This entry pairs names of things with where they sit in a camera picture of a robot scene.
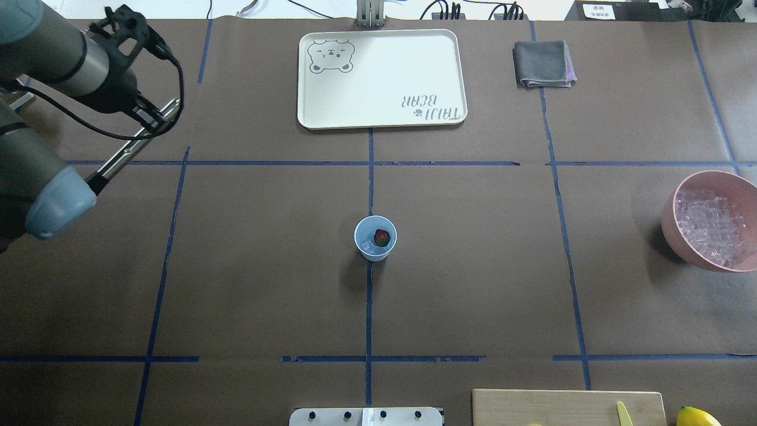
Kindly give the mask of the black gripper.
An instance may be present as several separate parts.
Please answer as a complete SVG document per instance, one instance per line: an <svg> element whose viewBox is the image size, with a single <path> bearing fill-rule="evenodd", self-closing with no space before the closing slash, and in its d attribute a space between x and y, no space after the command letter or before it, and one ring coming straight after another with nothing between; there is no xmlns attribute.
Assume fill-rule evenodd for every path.
<svg viewBox="0 0 757 426"><path fill-rule="evenodd" d="M111 114L133 112L133 119L148 131L165 131L169 127L169 105L158 107L146 100L138 89L130 66L97 67L93 72L98 85L89 93L89 107Z"/></svg>

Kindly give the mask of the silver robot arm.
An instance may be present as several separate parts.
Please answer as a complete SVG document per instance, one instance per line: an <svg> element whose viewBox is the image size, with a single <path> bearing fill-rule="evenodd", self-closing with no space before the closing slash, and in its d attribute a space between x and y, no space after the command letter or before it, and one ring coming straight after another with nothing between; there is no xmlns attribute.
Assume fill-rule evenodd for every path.
<svg viewBox="0 0 757 426"><path fill-rule="evenodd" d="M132 64L148 52L177 70L179 96L159 108L138 88ZM2 244L22 235L48 240L95 207L103 189L155 137L170 132L185 105L182 66L143 14L127 5L77 28L42 1L2 2ZM29 78L100 114L124 114L136 135L106 131L81 118ZM101 168L82 177L21 118L17 95L41 99L103 137L124 141Z"/></svg>

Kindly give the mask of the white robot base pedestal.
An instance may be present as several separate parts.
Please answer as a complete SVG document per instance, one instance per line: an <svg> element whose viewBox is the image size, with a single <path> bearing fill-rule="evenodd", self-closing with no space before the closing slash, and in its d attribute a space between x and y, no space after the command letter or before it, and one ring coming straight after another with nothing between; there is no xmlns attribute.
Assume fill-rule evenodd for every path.
<svg viewBox="0 0 757 426"><path fill-rule="evenodd" d="M442 409L430 406L301 408L289 425L444 425Z"/></svg>

